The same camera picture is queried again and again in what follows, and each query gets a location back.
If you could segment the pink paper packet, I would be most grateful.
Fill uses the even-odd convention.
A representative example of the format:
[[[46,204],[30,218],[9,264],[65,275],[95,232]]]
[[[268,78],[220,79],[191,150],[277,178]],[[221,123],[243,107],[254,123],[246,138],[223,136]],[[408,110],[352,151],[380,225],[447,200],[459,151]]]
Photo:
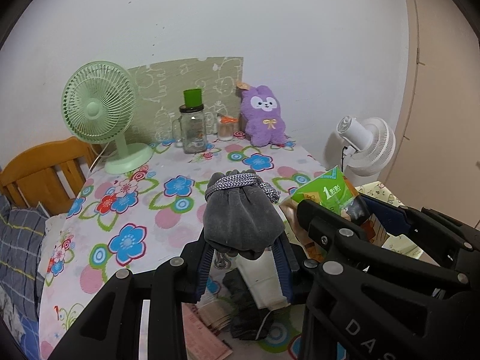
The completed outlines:
[[[187,359],[224,360],[233,353],[186,304],[182,305],[182,319]]]

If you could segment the purple plush bunny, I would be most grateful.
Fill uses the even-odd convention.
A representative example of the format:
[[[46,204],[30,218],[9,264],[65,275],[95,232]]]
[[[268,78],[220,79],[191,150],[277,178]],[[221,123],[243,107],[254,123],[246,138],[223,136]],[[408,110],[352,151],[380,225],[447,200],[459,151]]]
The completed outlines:
[[[280,103],[268,86],[244,89],[241,92],[240,114],[245,125],[244,132],[253,146],[283,146],[287,142]]]

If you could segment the white folded towel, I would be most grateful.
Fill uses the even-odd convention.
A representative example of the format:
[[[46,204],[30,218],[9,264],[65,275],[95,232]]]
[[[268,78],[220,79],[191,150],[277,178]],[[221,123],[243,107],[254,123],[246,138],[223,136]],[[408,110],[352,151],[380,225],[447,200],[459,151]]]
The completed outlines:
[[[281,291],[271,250],[264,250],[256,260],[239,255],[235,258],[235,263],[258,309],[275,311],[289,306],[290,303]]]

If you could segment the green desk fan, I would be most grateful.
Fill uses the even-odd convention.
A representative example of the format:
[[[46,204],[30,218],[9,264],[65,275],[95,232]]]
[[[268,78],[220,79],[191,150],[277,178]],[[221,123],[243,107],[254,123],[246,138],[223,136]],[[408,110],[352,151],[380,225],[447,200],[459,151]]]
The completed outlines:
[[[136,98],[128,72],[108,61],[86,63],[64,86],[61,110],[70,132],[92,145],[115,143],[116,151],[104,165],[108,174],[131,172],[153,156],[148,144],[128,144],[125,139],[134,118]]]

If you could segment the green tissue pack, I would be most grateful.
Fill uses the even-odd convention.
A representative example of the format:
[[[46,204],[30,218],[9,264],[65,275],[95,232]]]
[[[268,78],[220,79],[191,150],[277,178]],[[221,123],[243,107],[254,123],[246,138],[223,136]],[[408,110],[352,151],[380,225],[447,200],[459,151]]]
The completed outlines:
[[[296,189],[291,199],[297,203],[308,199],[340,215],[347,212],[358,196],[358,191],[336,166]]]

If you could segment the floral tablecloth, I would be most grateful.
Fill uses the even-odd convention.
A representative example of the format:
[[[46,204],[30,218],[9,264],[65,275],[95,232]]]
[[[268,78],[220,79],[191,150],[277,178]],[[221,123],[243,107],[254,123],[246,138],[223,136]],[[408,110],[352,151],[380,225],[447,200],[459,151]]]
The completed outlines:
[[[287,197],[324,168],[294,140],[251,146],[241,133],[187,155],[156,142],[151,160],[122,175],[94,171],[63,223],[46,234],[39,352],[47,359],[99,289],[121,268],[150,271],[182,252],[203,227],[204,193],[215,172],[253,170]]]

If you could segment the white crumpled cloth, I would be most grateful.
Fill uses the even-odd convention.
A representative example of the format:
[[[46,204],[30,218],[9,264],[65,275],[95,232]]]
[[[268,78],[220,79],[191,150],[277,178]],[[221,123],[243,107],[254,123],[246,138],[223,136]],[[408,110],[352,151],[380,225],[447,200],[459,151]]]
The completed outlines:
[[[20,344],[25,334],[20,314],[3,288],[0,288],[0,314],[8,331],[12,334],[16,343]]]

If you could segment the beige door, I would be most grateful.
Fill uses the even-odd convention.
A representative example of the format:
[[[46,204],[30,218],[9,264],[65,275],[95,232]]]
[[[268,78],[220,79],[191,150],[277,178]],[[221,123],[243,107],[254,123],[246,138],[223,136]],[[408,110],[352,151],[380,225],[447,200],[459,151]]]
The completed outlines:
[[[479,226],[479,39],[452,0],[406,0],[409,47],[394,158],[380,180],[407,206]]]

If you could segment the white and beige cloth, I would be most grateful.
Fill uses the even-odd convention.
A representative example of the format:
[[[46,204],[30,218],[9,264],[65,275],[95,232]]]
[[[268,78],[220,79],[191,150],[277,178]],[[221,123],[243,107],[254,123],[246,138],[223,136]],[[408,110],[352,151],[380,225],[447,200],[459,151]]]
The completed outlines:
[[[236,311],[235,305],[225,299],[215,299],[203,306],[198,306],[199,318],[213,331],[226,328]]]

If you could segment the yellow cartoon fabric bin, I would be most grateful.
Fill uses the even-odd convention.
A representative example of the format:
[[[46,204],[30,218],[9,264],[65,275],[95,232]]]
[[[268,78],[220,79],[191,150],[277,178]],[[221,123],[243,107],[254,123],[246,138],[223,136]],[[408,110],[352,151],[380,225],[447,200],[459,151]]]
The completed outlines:
[[[400,210],[403,203],[380,181],[356,187],[367,199],[381,225],[390,235],[382,248],[419,260],[424,251],[407,237],[410,223]]]

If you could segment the white floor fan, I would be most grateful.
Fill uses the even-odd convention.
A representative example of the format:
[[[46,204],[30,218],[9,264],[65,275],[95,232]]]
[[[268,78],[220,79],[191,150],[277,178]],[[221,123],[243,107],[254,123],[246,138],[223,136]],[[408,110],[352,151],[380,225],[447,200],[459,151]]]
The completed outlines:
[[[347,115],[337,123],[335,132],[343,142],[342,172],[349,169],[356,176],[374,176],[389,164],[395,152],[395,134],[382,118],[358,120]]]

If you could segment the wooden bed headboard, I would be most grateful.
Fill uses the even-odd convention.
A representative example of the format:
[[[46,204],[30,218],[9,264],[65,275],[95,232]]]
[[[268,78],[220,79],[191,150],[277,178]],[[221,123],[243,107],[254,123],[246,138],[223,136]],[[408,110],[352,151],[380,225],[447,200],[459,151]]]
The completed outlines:
[[[77,196],[86,182],[80,169],[82,159],[90,166],[95,153],[93,147],[75,137],[36,145],[1,171],[1,194],[19,208],[41,203],[53,215],[66,213],[75,198],[68,195],[57,172],[63,173],[73,196]]]

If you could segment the grey velvet drawstring pouch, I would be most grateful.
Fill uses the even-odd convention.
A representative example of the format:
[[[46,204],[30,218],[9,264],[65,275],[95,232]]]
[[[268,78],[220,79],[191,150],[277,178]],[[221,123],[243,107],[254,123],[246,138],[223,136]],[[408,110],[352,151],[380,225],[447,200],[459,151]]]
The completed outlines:
[[[252,170],[214,173],[204,197],[204,238],[222,253],[256,260],[284,232],[280,194]]]

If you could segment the green patterned wall board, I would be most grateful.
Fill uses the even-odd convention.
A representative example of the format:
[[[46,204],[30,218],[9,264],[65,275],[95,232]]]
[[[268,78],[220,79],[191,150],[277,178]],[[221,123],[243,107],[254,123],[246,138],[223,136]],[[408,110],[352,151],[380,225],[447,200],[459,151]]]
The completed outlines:
[[[186,58],[128,69],[136,88],[128,143],[146,144],[172,138],[172,121],[184,103],[183,92],[200,89],[208,134],[216,133],[216,116],[239,116],[242,57]]]

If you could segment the green cup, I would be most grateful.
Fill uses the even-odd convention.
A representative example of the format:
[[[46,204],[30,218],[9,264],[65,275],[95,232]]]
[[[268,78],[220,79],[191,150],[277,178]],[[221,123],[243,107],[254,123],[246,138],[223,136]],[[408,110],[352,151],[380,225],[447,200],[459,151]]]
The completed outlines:
[[[184,104],[187,108],[195,108],[203,105],[203,92],[201,88],[191,88],[183,91]]]

